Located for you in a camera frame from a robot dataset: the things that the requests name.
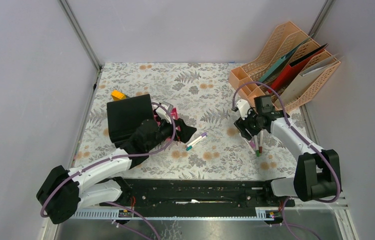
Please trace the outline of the teal folder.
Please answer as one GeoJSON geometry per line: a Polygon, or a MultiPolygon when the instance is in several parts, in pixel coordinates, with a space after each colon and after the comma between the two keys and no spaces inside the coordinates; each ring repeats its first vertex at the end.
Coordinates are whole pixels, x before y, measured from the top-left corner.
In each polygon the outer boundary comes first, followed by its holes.
{"type": "Polygon", "coordinates": [[[309,42],[310,38],[310,36],[300,31],[290,34],[287,39],[284,40],[282,46],[270,61],[269,66],[264,69],[264,72],[257,81],[267,84],[274,79],[292,58],[298,48],[309,42]]]}

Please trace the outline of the pink drawer tray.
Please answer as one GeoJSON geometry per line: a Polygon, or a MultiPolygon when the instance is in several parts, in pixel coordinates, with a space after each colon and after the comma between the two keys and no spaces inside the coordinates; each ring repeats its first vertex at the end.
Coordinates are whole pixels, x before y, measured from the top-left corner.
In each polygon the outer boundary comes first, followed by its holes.
{"type": "Polygon", "coordinates": [[[179,118],[176,108],[173,108],[170,111],[170,114],[168,114],[164,109],[158,107],[158,108],[155,109],[155,113],[158,117],[160,117],[160,119],[166,120],[168,123],[171,122],[170,118],[172,118],[174,120],[178,120],[178,118],[179,118]]]}

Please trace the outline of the peach file organizer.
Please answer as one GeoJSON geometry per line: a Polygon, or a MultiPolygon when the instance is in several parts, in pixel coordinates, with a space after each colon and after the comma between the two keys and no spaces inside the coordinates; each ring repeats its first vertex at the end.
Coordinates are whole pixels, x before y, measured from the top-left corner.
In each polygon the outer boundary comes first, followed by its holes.
{"type": "Polygon", "coordinates": [[[341,64],[294,23],[278,25],[259,56],[232,69],[228,82],[254,106],[254,98],[269,95],[275,107],[287,112],[310,102],[341,64]]]}

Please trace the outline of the black pen holder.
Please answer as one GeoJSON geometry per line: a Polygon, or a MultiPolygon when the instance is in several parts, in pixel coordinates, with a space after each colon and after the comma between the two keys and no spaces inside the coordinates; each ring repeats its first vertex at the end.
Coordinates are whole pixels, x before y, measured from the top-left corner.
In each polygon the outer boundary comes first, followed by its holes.
{"type": "Polygon", "coordinates": [[[106,104],[108,135],[115,147],[126,142],[145,120],[154,117],[149,94],[129,97],[106,104]]]}

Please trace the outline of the purple tip white pen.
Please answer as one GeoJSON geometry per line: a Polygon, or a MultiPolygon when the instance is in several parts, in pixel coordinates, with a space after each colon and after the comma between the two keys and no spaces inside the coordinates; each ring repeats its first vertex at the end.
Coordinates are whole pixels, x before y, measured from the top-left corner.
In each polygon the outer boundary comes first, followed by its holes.
{"type": "Polygon", "coordinates": [[[245,139],[246,144],[248,145],[249,149],[251,150],[253,155],[256,155],[256,145],[253,140],[245,139]]]}

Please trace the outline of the red notebook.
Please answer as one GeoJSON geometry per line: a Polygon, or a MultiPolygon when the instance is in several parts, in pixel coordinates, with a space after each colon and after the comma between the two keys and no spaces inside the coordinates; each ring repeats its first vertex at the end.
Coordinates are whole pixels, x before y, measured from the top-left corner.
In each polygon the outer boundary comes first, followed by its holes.
{"type": "Polygon", "coordinates": [[[299,53],[295,53],[294,60],[290,60],[275,80],[271,82],[270,87],[279,91],[283,87],[289,85],[295,77],[304,69],[308,62],[316,55],[322,53],[327,47],[327,43],[317,46],[314,42],[306,43],[298,49],[299,53]]]}

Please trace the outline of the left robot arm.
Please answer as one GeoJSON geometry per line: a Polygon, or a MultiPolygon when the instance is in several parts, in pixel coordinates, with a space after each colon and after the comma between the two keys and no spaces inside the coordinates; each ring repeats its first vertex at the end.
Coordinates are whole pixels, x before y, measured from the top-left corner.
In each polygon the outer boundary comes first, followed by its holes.
{"type": "Polygon", "coordinates": [[[163,142],[187,143],[197,128],[188,126],[183,119],[162,121],[144,120],[134,133],[112,154],[91,164],[65,169],[54,167],[36,194],[41,204],[40,215],[53,224],[68,220],[78,209],[104,202],[126,205],[131,198],[128,189],[109,177],[132,169],[150,155],[165,148],[155,149],[163,142]]]}

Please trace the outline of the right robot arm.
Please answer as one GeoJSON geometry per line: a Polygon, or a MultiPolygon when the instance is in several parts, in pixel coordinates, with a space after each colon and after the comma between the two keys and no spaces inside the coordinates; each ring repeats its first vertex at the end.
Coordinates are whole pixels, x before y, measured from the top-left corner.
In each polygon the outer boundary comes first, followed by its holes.
{"type": "Polygon", "coordinates": [[[275,206],[282,197],[296,197],[303,202],[319,201],[331,203],[339,197],[340,180],[339,155],[333,149],[325,150],[299,132],[289,121],[283,110],[276,110],[270,96],[254,99],[255,107],[244,99],[233,105],[240,117],[234,122],[241,136],[252,140],[262,131],[281,141],[296,158],[294,177],[273,179],[270,187],[262,192],[265,204],[275,206]]]}

